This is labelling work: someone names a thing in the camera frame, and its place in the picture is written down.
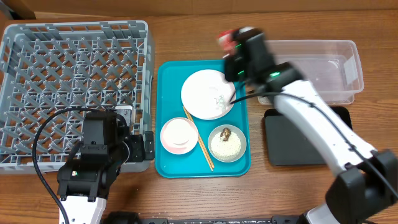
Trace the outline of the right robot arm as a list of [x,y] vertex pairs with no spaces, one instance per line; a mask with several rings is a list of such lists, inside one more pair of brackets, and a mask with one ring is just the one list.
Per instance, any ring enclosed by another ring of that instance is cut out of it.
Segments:
[[378,152],[323,101],[310,80],[291,63],[276,63],[262,30],[243,27],[218,36],[229,82],[253,87],[315,146],[335,180],[325,202],[299,223],[366,223],[397,202],[397,158]]

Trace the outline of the brown food piece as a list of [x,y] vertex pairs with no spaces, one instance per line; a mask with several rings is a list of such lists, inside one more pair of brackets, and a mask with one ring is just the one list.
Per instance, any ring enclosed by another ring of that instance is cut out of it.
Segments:
[[220,139],[222,141],[228,141],[230,135],[231,135],[231,130],[229,128],[224,128],[220,133]]

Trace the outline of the grey bowl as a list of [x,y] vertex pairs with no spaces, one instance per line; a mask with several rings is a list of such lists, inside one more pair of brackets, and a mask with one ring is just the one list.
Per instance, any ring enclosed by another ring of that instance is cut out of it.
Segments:
[[[211,151],[211,147],[210,147],[211,139],[215,136],[215,134],[216,134],[217,132],[219,132],[219,131],[222,132],[222,130],[223,130],[224,128],[229,128],[229,129],[231,130],[231,132],[236,133],[236,134],[239,136],[239,138],[240,138],[241,146],[242,146],[242,149],[241,149],[241,152],[239,153],[239,155],[238,155],[235,159],[230,160],[230,161],[222,161],[222,160],[217,159],[217,158],[213,155],[213,152]],[[242,132],[239,128],[237,128],[237,127],[235,127],[235,126],[233,126],[233,125],[230,125],[230,124],[224,124],[224,125],[221,125],[221,126],[216,127],[214,130],[212,130],[212,132],[210,133],[210,135],[209,135],[209,137],[208,137],[208,148],[209,148],[210,154],[211,154],[215,159],[217,159],[218,161],[221,161],[221,162],[235,162],[235,161],[239,160],[241,157],[243,157],[244,153],[246,152],[246,148],[247,148],[246,137],[245,137],[245,135],[243,134],[243,132]]]

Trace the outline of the red snack wrapper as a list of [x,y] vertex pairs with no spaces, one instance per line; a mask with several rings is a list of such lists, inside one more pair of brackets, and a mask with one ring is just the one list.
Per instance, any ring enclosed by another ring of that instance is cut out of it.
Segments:
[[234,34],[236,30],[226,30],[218,35],[218,43],[220,47],[229,54],[233,54],[235,51],[236,41],[234,40]]

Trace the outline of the white cup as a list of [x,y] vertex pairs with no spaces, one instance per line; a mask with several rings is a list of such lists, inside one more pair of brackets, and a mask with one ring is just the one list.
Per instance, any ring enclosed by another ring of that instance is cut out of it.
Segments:
[[182,145],[191,139],[193,131],[187,121],[176,118],[166,125],[164,134],[168,143]]

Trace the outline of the white rice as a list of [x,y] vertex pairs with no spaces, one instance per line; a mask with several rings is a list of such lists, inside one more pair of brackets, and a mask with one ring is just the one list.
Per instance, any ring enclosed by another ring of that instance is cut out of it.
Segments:
[[222,141],[220,139],[220,133],[221,131],[217,132],[210,142],[213,155],[222,161],[235,159],[242,149],[239,136],[236,133],[231,132],[228,141]]

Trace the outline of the white tissue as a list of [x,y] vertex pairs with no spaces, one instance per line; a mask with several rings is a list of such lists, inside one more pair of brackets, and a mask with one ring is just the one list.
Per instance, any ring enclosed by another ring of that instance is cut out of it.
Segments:
[[228,109],[229,103],[225,100],[224,95],[219,95],[214,98],[215,100],[215,109],[221,112],[224,112]]

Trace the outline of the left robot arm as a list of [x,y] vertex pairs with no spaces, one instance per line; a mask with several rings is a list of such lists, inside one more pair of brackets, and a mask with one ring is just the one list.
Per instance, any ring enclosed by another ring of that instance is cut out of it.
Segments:
[[143,172],[155,157],[151,131],[139,130],[132,106],[89,112],[81,140],[58,170],[60,223],[139,223],[134,213],[103,218],[112,184],[121,172]]

